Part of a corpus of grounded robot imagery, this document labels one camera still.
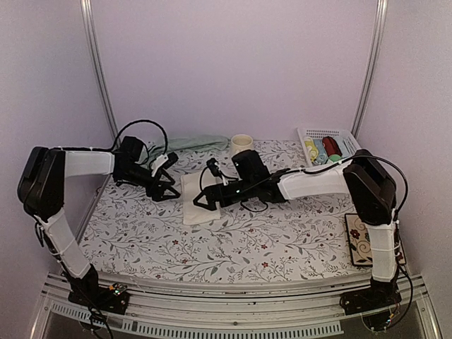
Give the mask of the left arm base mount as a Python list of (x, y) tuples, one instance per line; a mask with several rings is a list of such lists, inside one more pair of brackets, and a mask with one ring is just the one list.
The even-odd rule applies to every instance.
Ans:
[(68, 300), (74, 304), (91, 307), (100, 311), (124, 315), (129, 305), (128, 286), (114, 283), (109, 287), (71, 285)]

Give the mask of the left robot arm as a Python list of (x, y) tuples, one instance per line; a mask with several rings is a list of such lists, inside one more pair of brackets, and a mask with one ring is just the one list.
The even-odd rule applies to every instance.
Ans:
[(160, 202), (179, 198), (168, 169), (178, 157), (168, 150), (169, 141), (154, 160), (142, 158), (145, 144), (118, 133), (109, 148), (36, 146), (21, 175), (17, 194), (24, 211), (35, 220), (35, 233), (60, 262), (73, 292), (89, 306), (105, 300), (98, 273), (84, 256), (64, 211), (66, 180), (91, 175), (111, 176), (118, 185), (145, 189), (147, 197)]

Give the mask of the right aluminium frame post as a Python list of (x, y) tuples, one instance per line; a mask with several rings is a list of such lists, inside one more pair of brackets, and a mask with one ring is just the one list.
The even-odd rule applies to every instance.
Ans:
[(376, 3), (376, 13), (374, 19), (374, 28), (371, 37), (371, 44), (369, 50), (369, 57), (367, 61), (367, 67), (364, 75), (364, 81), (362, 84), (361, 94), (357, 104), (357, 110), (355, 118), (352, 123), (351, 134), (358, 138), (360, 129), (364, 121), (364, 115), (367, 110), (367, 104), (371, 94), (371, 87), (374, 81), (379, 53), (381, 50), (381, 44), (383, 41), (383, 35), (386, 24), (386, 14), (388, 9), (387, 0), (378, 0)]

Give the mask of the light blue rolled towel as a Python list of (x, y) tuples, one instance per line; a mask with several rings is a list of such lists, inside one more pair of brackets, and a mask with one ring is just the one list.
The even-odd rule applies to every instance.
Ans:
[(316, 149), (318, 150), (318, 155), (316, 156), (313, 163), (315, 165), (324, 165), (328, 160), (328, 155), (326, 153), (326, 150), (323, 146), (321, 139), (314, 139), (314, 145), (316, 146)]

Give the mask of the aluminium frame post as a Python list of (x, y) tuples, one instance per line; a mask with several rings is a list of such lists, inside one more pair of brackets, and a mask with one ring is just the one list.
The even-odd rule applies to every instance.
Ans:
[(367, 67), (364, 75), (364, 81), (362, 84), (361, 94), (357, 104), (357, 110), (355, 118), (352, 123), (351, 134), (358, 138), (360, 129), (364, 121), (364, 115), (367, 110), (367, 104), (371, 94), (371, 87), (374, 81), (379, 53), (381, 50), (381, 44), (383, 41), (383, 35), (386, 24), (386, 14), (388, 9), (387, 0), (378, 0), (376, 3), (376, 13), (374, 19), (374, 28), (371, 37), (371, 44), (369, 50), (369, 57), (367, 61)]
[(91, 62), (93, 64), (93, 71), (95, 74), (95, 80), (97, 83), (97, 88), (100, 93), (100, 100), (102, 103), (103, 110), (105, 112), (105, 117), (107, 120), (107, 126), (109, 132), (114, 138), (117, 134), (118, 127), (117, 121), (115, 119), (112, 103), (109, 97), (109, 92), (107, 88), (107, 82), (105, 79), (105, 74), (102, 67), (102, 60), (100, 56), (100, 49), (97, 41), (97, 35), (95, 30), (95, 21), (93, 15), (92, 1), (81, 0), (81, 14), (83, 19), (83, 25), (85, 29), (86, 40), (88, 43), (88, 51), (90, 53)]

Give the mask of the left aluminium frame post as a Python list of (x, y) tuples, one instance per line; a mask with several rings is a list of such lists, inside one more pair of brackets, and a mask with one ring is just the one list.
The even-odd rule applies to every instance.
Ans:
[(105, 112), (105, 117), (107, 120), (107, 126), (109, 132), (114, 138), (117, 134), (118, 127), (117, 121), (115, 119), (112, 103), (109, 97), (109, 92), (107, 88), (107, 82), (105, 79), (105, 74), (102, 67), (102, 60), (100, 56), (100, 49), (97, 41), (97, 35), (95, 30), (95, 21), (93, 15), (92, 1), (81, 0), (81, 14), (83, 19), (83, 25), (85, 29), (86, 40), (88, 43), (88, 51), (90, 53), (91, 62), (93, 64), (93, 71), (95, 74), (95, 80), (97, 83), (97, 88), (100, 93), (100, 100), (102, 103), (103, 110)]

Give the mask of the floral table mat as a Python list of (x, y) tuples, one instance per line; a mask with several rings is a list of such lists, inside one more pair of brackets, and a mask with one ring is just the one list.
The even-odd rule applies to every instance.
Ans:
[(252, 200), (218, 220), (183, 223), (179, 199), (156, 203), (140, 187), (105, 187), (80, 246), (97, 270), (193, 283), (274, 283), (359, 273), (350, 258), (346, 194), (283, 204)]

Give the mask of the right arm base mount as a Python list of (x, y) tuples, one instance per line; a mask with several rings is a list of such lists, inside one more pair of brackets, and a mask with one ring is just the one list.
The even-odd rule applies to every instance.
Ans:
[(371, 285), (361, 290), (342, 293), (339, 305), (346, 315), (389, 307), (402, 301), (397, 284), (371, 279)]

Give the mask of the white plastic basket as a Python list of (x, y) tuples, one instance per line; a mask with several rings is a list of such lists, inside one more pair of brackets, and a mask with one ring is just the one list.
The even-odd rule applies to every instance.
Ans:
[(308, 167), (345, 159), (361, 149), (347, 130), (298, 127), (297, 133)]

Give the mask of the cream ceramic mug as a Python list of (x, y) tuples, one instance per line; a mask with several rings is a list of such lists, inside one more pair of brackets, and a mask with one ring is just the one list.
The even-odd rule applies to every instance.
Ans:
[(254, 149), (254, 140), (251, 136), (246, 134), (237, 134), (231, 137), (230, 155), (234, 156), (245, 150)]

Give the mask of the mint green towel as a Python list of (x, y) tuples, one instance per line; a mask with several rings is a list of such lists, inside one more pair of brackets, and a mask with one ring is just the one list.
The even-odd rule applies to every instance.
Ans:
[(160, 155), (180, 150), (201, 151), (210, 150), (223, 151), (229, 144), (229, 138), (225, 136), (201, 135), (190, 138), (169, 139), (167, 144), (152, 145), (150, 155)]

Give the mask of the yellow rolled towel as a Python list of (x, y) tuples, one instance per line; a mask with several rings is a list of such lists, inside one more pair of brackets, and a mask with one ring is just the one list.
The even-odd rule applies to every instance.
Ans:
[(305, 147), (306, 147), (306, 149), (308, 151), (310, 161), (314, 162), (315, 159), (319, 155), (319, 150), (316, 147), (314, 140), (312, 138), (310, 138), (310, 137), (305, 137), (304, 138), (304, 144), (305, 144)]

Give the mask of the green rolled towel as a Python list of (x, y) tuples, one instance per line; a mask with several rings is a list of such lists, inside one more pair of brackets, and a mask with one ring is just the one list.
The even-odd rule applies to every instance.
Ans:
[(342, 160), (342, 157), (340, 155), (333, 154), (333, 155), (328, 157), (327, 163), (331, 164), (331, 163), (334, 163), (334, 162), (338, 162), (340, 160)]

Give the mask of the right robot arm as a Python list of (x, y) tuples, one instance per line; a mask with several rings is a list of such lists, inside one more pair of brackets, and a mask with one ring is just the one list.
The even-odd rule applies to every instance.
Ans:
[(215, 211), (250, 198), (284, 203), (305, 196), (350, 195), (360, 220), (367, 226), (371, 245), (371, 287), (365, 293), (365, 302), (379, 308), (396, 288), (396, 229), (403, 207), (396, 199), (396, 182), (383, 167), (386, 162), (359, 149), (333, 164), (271, 173), (257, 151), (245, 150), (232, 157), (239, 178), (202, 188), (193, 204)]

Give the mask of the red rolled towel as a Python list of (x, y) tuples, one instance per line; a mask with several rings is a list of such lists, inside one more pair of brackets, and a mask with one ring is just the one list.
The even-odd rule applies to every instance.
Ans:
[(333, 155), (333, 154), (337, 154), (337, 155), (340, 155), (340, 156), (343, 155), (343, 153), (340, 150), (340, 147), (339, 147), (337, 141), (334, 139), (334, 137), (331, 137), (331, 136), (323, 137), (322, 138), (322, 143), (323, 143), (323, 146), (324, 146), (324, 148), (326, 150), (326, 153), (327, 153), (328, 157)]

